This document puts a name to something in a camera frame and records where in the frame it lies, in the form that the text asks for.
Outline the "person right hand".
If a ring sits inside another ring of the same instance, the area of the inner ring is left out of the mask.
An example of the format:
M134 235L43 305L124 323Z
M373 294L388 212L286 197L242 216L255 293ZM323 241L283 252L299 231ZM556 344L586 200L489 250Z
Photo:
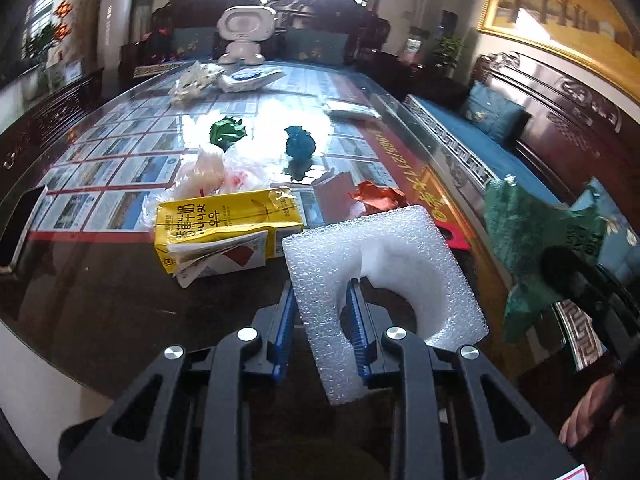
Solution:
M574 448L606 422L613 427L623 411L615 376L604 376L590 386L575 406L561 428L559 440L568 448Z

